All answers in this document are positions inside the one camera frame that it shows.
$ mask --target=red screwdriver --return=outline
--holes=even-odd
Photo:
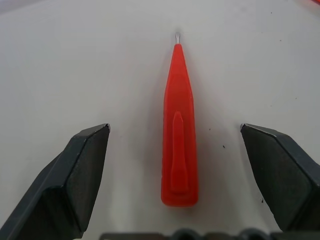
[[[168,206],[198,201],[194,99],[180,34],[175,34],[164,93],[161,199]]]

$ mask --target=white surface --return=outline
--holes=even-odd
[[[29,2],[0,11],[0,226],[72,135],[109,123],[101,186],[83,239],[181,227],[277,229],[261,203],[239,126],[287,133],[320,163],[320,5]],[[190,209],[168,208],[160,199],[163,98],[176,29],[195,107],[199,201]]]

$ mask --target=red plastic handle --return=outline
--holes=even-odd
[[[164,94],[161,199],[173,207],[198,201],[194,100],[181,44],[174,46]]]

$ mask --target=white table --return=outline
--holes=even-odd
[[[286,133],[320,163],[320,5],[25,1],[0,2],[0,226],[74,134],[109,123],[83,239],[181,227],[278,229],[240,124]],[[177,29],[195,107],[199,201],[189,209],[160,199],[163,99]]]

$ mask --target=black mechanical part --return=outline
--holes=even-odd
[[[319,230],[320,166],[286,134],[251,124],[241,126],[241,133],[255,181],[280,229]]]
[[[249,228],[242,231],[238,236],[226,233],[210,232],[204,236],[195,231],[183,228],[176,231],[172,236],[164,236],[159,233],[105,233],[99,240],[319,240],[319,232],[277,232],[270,235]]]
[[[0,230],[0,240],[81,238],[101,183],[110,126],[82,130],[36,177]]]

